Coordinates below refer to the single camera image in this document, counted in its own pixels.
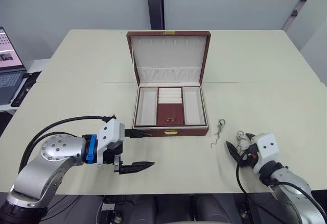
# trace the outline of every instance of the table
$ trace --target table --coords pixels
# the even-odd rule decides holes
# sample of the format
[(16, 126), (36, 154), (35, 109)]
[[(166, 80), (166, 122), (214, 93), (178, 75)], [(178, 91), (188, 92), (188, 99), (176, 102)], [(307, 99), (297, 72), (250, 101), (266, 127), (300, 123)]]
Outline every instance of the table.
[[(40, 72), (44, 69), (44, 67), (48, 61), (49, 61), (49, 59), (27, 61), (27, 62), (25, 62), (25, 68), (26, 68), (27, 72), (29, 72), (29, 73)], [(22, 88), (22, 86), (24, 85), (26, 80), (27, 79), (22, 80), (20, 86), (18, 87), (18, 89), (14, 95), (14, 99), (18, 95), (20, 89)], [(0, 112), (8, 112), (10, 114), (14, 114), (15, 111), (17, 110), (17, 108), (13, 108), (10, 105), (11, 105), (11, 103), (5, 104), (5, 105), (0, 105)]]
[[(124, 163), (146, 160), (155, 165), (130, 175), (113, 173), (112, 165), (73, 167), (58, 194), (240, 192), (236, 163), (224, 144), (227, 139), (236, 142), (237, 130), (273, 132), (282, 164), (306, 179), (312, 189), (327, 187), (327, 175), (322, 173), (327, 171), (326, 87), (322, 83), (203, 83), (202, 88), (209, 122), (206, 136), (127, 138)], [(0, 138), (0, 191), (9, 190), (25, 146), (43, 127), (74, 116), (114, 113), (130, 128), (135, 98), (135, 83), (35, 84)], [(226, 120), (226, 126), (217, 145), (210, 148), (219, 118)], [(77, 121), (56, 130), (92, 134), (102, 124)], [(241, 181), (247, 191), (269, 191), (250, 168), (241, 170)]]
[[(127, 32), (71, 30), (37, 81), (134, 82)], [(210, 32), (203, 82), (319, 82), (284, 31)]]

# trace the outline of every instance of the red wooden box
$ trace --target red wooden box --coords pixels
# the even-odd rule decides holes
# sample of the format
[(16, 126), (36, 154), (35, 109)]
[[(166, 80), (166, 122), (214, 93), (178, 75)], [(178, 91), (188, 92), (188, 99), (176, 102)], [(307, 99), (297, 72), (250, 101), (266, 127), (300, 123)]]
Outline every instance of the red wooden box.
[(204, 136), (201, 90), (208, 31), (128, 32), (138, 84), (133, 128), (152, 136)]

